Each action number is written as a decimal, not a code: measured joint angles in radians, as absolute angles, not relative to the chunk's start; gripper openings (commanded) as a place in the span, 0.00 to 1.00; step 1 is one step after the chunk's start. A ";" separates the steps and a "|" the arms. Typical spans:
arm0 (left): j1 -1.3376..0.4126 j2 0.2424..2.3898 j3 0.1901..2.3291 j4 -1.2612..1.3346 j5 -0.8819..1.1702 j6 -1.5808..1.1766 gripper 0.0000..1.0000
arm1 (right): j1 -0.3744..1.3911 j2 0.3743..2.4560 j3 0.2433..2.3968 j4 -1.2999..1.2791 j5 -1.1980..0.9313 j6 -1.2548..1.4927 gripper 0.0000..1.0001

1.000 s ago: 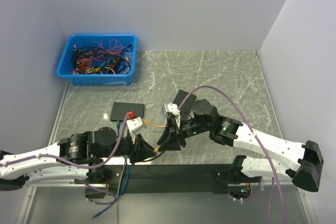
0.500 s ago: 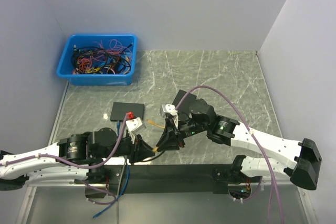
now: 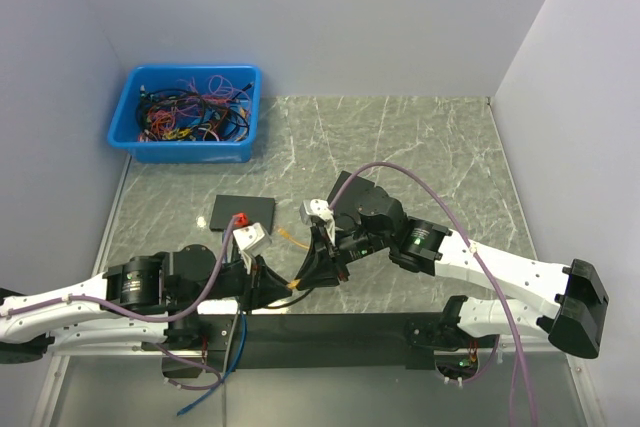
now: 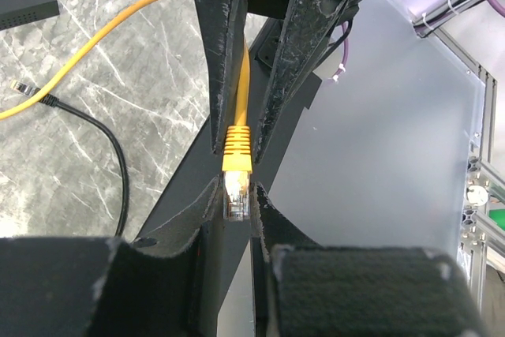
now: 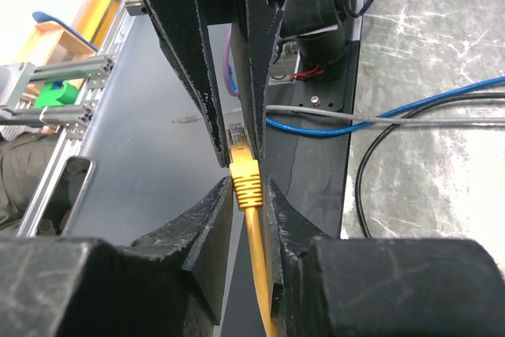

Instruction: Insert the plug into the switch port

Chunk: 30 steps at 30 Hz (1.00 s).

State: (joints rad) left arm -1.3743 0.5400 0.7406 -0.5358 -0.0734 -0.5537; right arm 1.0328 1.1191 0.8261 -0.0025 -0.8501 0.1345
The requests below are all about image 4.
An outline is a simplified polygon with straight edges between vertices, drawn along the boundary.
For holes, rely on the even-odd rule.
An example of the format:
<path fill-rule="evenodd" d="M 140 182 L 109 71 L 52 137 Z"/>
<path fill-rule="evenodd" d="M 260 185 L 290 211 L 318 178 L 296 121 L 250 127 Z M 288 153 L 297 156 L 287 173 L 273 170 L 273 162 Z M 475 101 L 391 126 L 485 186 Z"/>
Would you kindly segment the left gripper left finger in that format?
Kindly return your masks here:
<path fill-rule="evenodd" d="M 1 241 L 4 336 L 214 336 L 221 181 L 135 242 Z"/>

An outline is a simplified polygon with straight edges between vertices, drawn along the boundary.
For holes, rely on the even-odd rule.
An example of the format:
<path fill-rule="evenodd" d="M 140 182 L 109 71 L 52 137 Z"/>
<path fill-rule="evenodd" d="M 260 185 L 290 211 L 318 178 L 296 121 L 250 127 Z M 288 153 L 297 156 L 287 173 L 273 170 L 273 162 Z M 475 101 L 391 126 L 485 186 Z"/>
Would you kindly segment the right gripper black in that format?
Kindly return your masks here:
<path fill-rule="evenodd" d="M 351 21 L 362 0 L 194 0 L 208 65 L 211 149 L 220 154 L 233 123 L 248 13 L 282 21 L 255 132 L 254 162 L 267 150 L 283 108 L 315 68 L 335 27 Z"/>

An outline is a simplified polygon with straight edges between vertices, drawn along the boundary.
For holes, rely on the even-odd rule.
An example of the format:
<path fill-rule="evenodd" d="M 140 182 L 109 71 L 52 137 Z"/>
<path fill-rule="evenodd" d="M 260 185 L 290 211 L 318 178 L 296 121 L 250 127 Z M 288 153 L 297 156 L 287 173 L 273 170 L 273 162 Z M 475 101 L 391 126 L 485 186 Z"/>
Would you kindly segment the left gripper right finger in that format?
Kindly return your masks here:
<path fill-rule="evenodd" d="M 255 183 L 251 196 L 257 336 L 479 336 L 456 261 L 437 249 L 323 246 Z"/>

